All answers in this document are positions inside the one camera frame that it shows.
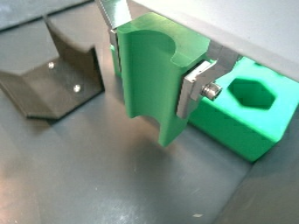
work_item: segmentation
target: metal plate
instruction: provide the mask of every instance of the metal plate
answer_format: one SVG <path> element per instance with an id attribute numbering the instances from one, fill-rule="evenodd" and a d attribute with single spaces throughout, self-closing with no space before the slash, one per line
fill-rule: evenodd
<path id="1" fill-rule="evenodd" d="M 299 81 L 299 2 L 134 0 Z"/>

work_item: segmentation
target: gray metal surface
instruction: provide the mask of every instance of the gray metal surface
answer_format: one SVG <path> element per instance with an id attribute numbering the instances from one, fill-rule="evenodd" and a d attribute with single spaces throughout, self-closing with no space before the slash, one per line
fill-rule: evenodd
<path id="1" fill-rule="evenodd" d="M 89 0 L 2 0 L 0 30 Z"/>
<path id="2" fill-rule="evenodd" d="M 299 109 L 282 142 L 257 162 L 218 224 L 294 224 L 299 221 Z"/>
<path id="3" fill-rule="evenodd" d="M 161 147 L 157 125 L 127 118 L 94 3 L 51 20 L 97 43 L 107 92 L 57 123 L 26 120 L 0 92 L 0 223 L 213 223 L 252 165 L 193 127 Z M 3 32 L 0 49 L 19 74 L 58 56 L 43 21 Z"/>
<path id="4" fill-rule="evenodd" d="M 299 81 L 297 0 L 134 0 Z"/>

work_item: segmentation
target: green hexagonal socket block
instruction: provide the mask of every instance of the green hexagonal socket block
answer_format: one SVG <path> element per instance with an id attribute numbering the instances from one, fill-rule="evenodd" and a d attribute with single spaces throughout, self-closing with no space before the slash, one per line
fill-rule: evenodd
<path id="1" fill-rule="evenodd" d="M 217 101 L 202 99 L 191 124 L 254 162 L 282 139 L 299 101 L 299 84 L 243 58 Z"/>
<path id="2" fill-rule="evenodd" d="M 189 122 L 175 114 L 183 77 L 207 59 L 210 40 L 150 13 L 118 28 L 118 41 L 123 70 L 117 74 L 123 77 L 127 114 L 155 118 L 166 146 Z M 202 99 L 190 123 L 254 162 L 282 139 L 298 106 L 299 84 L 248 58 L 218 84 L 219 98 Z"/>

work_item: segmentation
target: green curved bracket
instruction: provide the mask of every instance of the green curved bracket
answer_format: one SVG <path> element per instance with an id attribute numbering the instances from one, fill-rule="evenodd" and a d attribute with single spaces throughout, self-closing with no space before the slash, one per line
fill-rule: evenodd
<path id="1" fill-rule="evenodd" d="M 183 76 L 206 59 L 210 40 L 149 13 L 118 27 L 118 43 L 127 114 L 161 123 L 159 144 L 166 146 L 189 122 L 175 114 Z"/>

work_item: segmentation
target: bolt head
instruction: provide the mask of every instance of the bolt head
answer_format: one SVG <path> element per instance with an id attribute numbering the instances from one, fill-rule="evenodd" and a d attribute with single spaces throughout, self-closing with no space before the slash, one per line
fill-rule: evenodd
<path id="1" fill-rule="evenodd" d="M 55 68 L 55 64 L 54 64 L 54 62 L 50 62 L 50 64 L 49 64 L 49 68 L 50 68 L 50 69 L 54 69 L 54 68 Z"/>
<path id="2" fill-rule="evenodd" d="M 74 86 L 74 92 L 78 93 L 81 91 L 81 85 Z"/>

